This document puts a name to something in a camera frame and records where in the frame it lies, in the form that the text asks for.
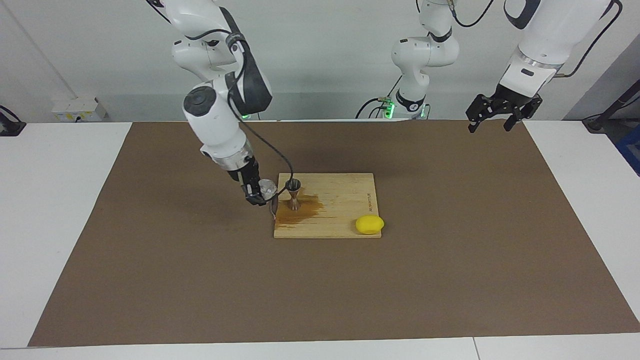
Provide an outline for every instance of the blue object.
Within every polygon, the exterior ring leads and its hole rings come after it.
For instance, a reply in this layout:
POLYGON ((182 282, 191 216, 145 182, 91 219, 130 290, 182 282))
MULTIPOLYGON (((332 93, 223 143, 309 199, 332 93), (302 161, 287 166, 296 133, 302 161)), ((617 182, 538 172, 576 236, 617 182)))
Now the blue object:
POLYGON ((640 126, 636 126, 616 144, 618 151, 640 176, 640 126))

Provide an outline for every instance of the metal jigger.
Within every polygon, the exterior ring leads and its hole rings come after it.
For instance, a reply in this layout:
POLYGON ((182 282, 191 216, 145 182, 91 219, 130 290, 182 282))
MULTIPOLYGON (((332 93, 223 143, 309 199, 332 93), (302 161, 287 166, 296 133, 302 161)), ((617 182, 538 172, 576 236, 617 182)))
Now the metal jigger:
POLYGON ((300 202, 298 201, 298 191, 300 191, 301 187, 302 183, 298 179, 291 179, 287 181, 287 184, 285 185, 285 188, 289 192, 289 195, 291 195, 291 200, 289 200, 289 207, 293 211, 297 211, 298 209, 300 209, 300 202))

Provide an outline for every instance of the brown table mat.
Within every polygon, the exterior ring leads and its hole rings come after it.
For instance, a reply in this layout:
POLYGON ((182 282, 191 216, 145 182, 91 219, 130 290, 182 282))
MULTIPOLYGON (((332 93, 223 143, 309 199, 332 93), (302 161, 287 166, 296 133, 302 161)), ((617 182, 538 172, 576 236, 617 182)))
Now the brown table mat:
POLYGON ((372 172, 386 222, 274 240, 186 123, 133 124, 29 346, 640 331, 524 126, 466 125, 252 125, 299 172, 372 172))

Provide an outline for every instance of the wet stain on wood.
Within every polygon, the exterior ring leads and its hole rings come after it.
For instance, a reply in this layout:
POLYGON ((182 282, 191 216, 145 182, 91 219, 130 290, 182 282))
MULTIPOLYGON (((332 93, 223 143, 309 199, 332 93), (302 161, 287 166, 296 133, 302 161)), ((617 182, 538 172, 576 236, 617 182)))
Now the wet stain on wood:
POLYGON ((308 218, 317 217, 324 209, 324 204, 320 202, 317 195, 298 195, 300 208, 293 211, 289 207, 289 200, 278 202, 278 213, 276 216, 276 227, 290 227, 308 218))

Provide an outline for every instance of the white electrical box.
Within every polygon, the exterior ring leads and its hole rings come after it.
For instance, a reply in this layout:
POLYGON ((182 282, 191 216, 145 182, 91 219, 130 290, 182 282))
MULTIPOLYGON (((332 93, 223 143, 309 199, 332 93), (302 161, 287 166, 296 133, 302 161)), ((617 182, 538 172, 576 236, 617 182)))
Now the white electrical box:
POLYGON ((107 111, 94 97, 57 102, 51 112, 61 122, 104 121, 107 116, 107 111))

